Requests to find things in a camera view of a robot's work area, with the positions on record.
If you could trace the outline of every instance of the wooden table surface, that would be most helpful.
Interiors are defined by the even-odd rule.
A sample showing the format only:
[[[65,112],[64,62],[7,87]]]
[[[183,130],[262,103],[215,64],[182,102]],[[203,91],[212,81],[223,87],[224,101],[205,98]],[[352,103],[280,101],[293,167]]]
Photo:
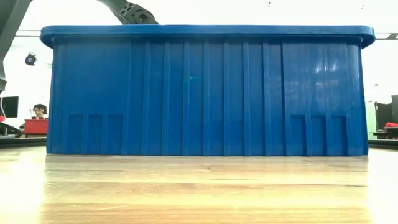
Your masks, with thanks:
[[[398,223],[398,151],[54,156],[0,149],[1,224]]]

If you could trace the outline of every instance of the black monitor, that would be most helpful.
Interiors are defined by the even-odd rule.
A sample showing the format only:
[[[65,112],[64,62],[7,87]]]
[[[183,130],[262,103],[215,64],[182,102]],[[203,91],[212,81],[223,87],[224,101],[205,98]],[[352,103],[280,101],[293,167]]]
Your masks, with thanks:
[[[6,115],[6,118],[18,117],[18,101],[19,101],[18,96],[0,97],[2,110]]]

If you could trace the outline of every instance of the blue plastic crate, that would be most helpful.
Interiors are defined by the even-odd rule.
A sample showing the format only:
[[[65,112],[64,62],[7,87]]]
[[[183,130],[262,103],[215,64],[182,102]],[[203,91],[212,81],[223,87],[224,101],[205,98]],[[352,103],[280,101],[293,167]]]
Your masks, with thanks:
[[[47,152],[368,154],[366,26],[50,26]]]

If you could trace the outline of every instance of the red container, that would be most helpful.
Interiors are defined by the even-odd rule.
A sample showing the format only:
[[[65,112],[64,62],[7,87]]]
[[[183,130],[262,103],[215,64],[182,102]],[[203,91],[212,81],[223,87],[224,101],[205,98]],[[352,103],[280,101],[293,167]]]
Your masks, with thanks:
[[[27,119],[25,121],[25,134],[47,134],[48,120]]]

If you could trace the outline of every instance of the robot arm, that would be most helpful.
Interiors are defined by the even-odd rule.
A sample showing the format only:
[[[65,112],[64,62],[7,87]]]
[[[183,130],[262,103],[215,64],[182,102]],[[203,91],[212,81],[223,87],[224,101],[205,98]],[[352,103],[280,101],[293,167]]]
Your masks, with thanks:
[[[157,24],[140,5],[126,0],[98,0],[110,8],[122,24]],[[0,0],[0,93],[5,90],[4,58],[32,0]]]

